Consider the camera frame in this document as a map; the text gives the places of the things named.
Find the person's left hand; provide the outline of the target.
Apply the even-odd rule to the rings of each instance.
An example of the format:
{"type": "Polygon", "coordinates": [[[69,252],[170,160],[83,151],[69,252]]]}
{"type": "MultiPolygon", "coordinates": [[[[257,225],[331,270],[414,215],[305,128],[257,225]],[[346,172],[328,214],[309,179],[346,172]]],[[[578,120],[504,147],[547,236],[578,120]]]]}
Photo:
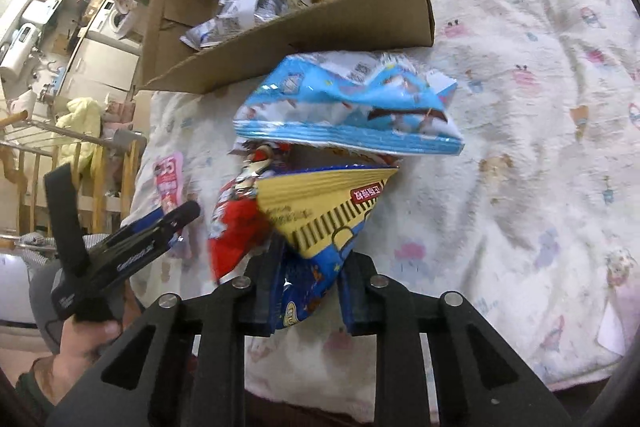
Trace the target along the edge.
{"type": "Polygon", "coordinates": [[[60,352],[47,361],[38,383],[47,399],[57,405],[99,358],[99,349],[112,343],[141,315],[130,284],[124,286],[122,321],[90,322],[70,317],[64,322],[60,352]]]}

